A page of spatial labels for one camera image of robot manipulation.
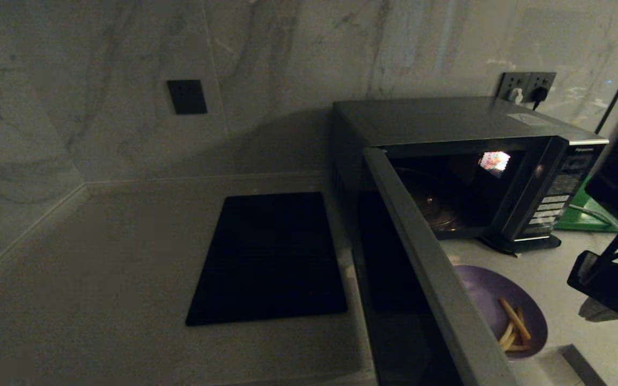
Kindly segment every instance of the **purple placemat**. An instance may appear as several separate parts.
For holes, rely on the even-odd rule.
[[[505,332],[510,321],[500,305],[500,297],[505,298],[515,310],[518,306],[523,308],[524,324],[531,334],[531,349],[507,352],[509,359],[529,358],[542,350],[547,342],[547,322],[539,306],[526,291],[502,274],[490,269],[472,265],[457,265],[454,268],[497,339]]]

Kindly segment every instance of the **white marble countertop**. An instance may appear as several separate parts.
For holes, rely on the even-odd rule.
[[[53,376],[132,384],[375,384],[351,245],[328,186],[324,176],[285,175],[90,186],[91,200],[10,271],[2,268],[1,383]],[[317,190],[327,193],[350,312],[185,327],[225,196]],[[586,296],[567,286],[576,256],[586,248],[603,250],[613,235],[557,235],[561,247],[519,259],[475,240],[442,246],[454,263],[504,274],[542,308],[549,326],[542,357],[512,364],[525,386],[579,384],[545,371],[563,367],[549,353],[568,344],[607,384],[618,385],[618,321],[583,320],[577,312]]]
[[[606,384],[617,385],[618,321],[593,323],[579,317],[586,295],[567,284],[576,257],[585,249],[599,254],[614,234],[563,231],[555,235],[562,239],[557,249],[528,252],[518,258],[495,252],[475,240],[446,240],[441,244],[453,264],[482,266],[503,274],[540,306],[548,325],[547,344],[536,359],[513,362],[520,381],[544,384],[536,376],[535,362],[550,366],[547,356],[555,348],[574,344]],[[554,384],[579,384],[551,380]]]

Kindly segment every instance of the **wall switch plate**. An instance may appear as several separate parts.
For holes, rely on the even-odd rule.
[[[199,80],[167,80],[176,114],[206,114],[202,83]]]
[[[524,90],[524,102],[535,102],[533,98],[533,92],[536,88],[544,87],[547,88],[549,93],[550,87],[552,87],[552,82],[555,80],[557,76],[556,72],[532,72],[531,77],[528,80],[528,85]]]
[[[497,97],[503,100],[510,100],[510,93],[512,92],[512,90],[514,90],[515,88],[521,88],[525,101],[526,86],[528,85],[528,81],[530,78],[530,72],[506,72],[502,76],[500,88],[497,91]]]

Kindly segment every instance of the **black microwave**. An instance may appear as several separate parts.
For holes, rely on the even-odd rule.
[[[379,384],[518,384],[439,240],[556,247],[607,143],[495,98],[334,103],[333,185]]]
[[[333,179],[356,205],[364,149],[380,149],[439,240],[508,252],[557,247],[551,231],[608,140],[488,97],[334,103]]]

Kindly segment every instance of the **green tray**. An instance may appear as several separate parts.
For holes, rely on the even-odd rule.
[[[586,210],[598,213],[602,218],[609,219],[609,222],[594,217],[574,208],[567,208],[562,218],[555,225],[555,229],[572,231],[591,231],[591,232],[618,232],[618,220],[612,216],[605,208],[599,205],[591,196],[586,193],[586,183],[590,177],[581,185],[576,196],[571,201],[571,205],[586,208]]]

